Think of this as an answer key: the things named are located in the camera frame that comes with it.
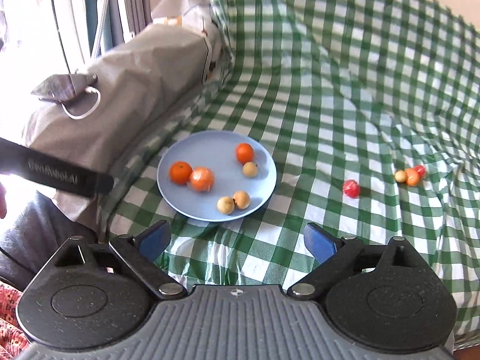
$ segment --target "tangerine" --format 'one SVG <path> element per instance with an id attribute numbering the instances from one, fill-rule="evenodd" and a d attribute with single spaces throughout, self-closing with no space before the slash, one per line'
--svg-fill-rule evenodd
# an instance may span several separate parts
<path id="1" fill-rule="evenodd" d="M 405 169 L 406 174 L 406 183 L 411 187 L 416 186 L 420 181 L 420 175 L 415 169 L 409 168 Z"/>
<path id="2" fill-rule="evenodd" d="M 190 185 L 197 192 L 208 192 L 215 182 L 213 172 L 204 167 L 198 167 L 190 174 Z"/>
<path id="3" fill-rule="evenodd" d="M 241 164 L 251 162 L 254 160 L 255 157 L 254 149 L 248 143 L 241 143 L 240 145 L 238 145 L 237 149 L 235 150 L 235 155 L 238 162 L 240 162 Z"/>
<path id="4" fill-rule="evenodd" d="M 191 166 L 186 162 L 177 161 L 170 167 L 170 180 L 175 184 L 185 185 L 192 173 Z"/>

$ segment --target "white string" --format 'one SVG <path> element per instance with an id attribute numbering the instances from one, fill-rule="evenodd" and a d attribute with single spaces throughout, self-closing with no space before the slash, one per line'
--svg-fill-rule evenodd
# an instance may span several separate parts
<path id="1" fill-rule="evenodd" d="M 97 101 L 95 102 L 93 107 L 90 108 L 83 115 L 79 115 L 79 116 L 72 115 L 70 112 L 67 111 L 67 108 L 65 107 L 65 105 L 63 103 L 61 103 L 61 106 L 62 106 L 63 110 L 65 111 L 65 113 L 67 114 L 67 116 L 69 118 L 71 118 L 73 120 L 85 119 L 87 116 L 90 116 L 91 114 L 93 114 L 95 109 L 97 109 L 98 105 L 100 104 L 100 100 L 101 100 L 100 91 L 97 88 L 94 88 L 93 86 L 87 86 L 85 88 L 85 93 L 96 93 L 97 94 Z"/>

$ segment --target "red patterned fabric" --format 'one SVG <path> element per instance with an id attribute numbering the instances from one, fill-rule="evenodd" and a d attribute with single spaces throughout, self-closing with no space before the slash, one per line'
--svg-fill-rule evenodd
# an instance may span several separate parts
<path id="1" fill-rule="evenodd" d="M 12 359 L 28 346 L 15 314 L 21 295 L 20 291 L 0 282 L 0 360 Z"/>

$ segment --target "small fruit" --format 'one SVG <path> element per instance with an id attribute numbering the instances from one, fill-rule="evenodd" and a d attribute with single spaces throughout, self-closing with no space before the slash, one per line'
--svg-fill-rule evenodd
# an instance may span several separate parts
<path id="1" fill-rule="evenodd" d="M 250 196 L 245 191 L 237 191 L 233 195 L 233 201 L 239 209 L 245 210 L 250 205 Z"/>
<path id="2" fill-rule="evenodd" d="M 247 162 L 242 171 L 245 176 L 252 179 L 258 174 L 258 166 L 253 162 Z"/>
<path id="3" fill-rule="evenodd" d="M 398 170 L 395 173 L 395 181 L 397 181 L 397 183 L 404 183 L 406 179 L 407 175 L 404 170 Z"/>
<path id="4" fill-rule="evenodd" d="M 209 191 L 214 182 L 215 176 L 208 168 L 198 167 L 190 174 L 190 185 L 197 192 Z"/>
<path id="5" fill-rule="evenodd" d="M 191 166 L 186 162 L 177 161 L 170 167 L 170 180 L 175 184 L 185 185 L 192 172 Z"/>
<path id="6" fill-rule="evenodd" d="M 413 168 L 405 169 L 405 174 L 406 174 L 407 185 L 414 187 L 419 183 L 420 175 L 415 169 Z"/>
<path id="7" fill-rule="evenodd" d="M 235 156 L 237 157 L 238 162 L 246 164 L 247 162 L 254 160 L 254 149 L 248 143 L 241 143 L 235 150 Z"/>
<path id="8" fill-rule="evenodd" d="M 413 169 L 415 169 L 415 171 L 418 173 L 420 178 L 422 178 L 425 175 L 425 167 L 423 167 L 422 165 L 414 166 Z"/>
<path id="9" fill-rule="evenodd" d="M 347 180 L 343 184 L 343 192 L 349 198 L 357 198 L 360 195 L 360 185 L 355 180 Z"/>
<path id="10" fill-rule="evenodd" d="M 230 215 L 235 209 L 235 203 L 232 198 L 224 196 L 217 201 L 217 209 L 226 215 Z"/>

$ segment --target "green gingham tablecloth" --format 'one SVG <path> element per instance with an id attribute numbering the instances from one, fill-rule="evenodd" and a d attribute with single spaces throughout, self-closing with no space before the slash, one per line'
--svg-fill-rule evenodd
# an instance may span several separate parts
<path id="1" fill-rule="evenodd" d="M 186 285 L 280 283 L 314 268 L 302 229 L 385 244 L 405 236 L 452 292 L 455 333 L 479 333 L 479 36 L 432 0 L 212 0 L 224 74 L 139 148 L 102 201 L 104 227 L 171 223 L 156 264 Z M 165 148 L 206 129 L 272 154 L 272 198 L 243 220 L 176 213 L 155 181 Z M 417 187 L 396 169 L 425 164 Z M 342 194 L 347 179 L 362 194 Z"/>

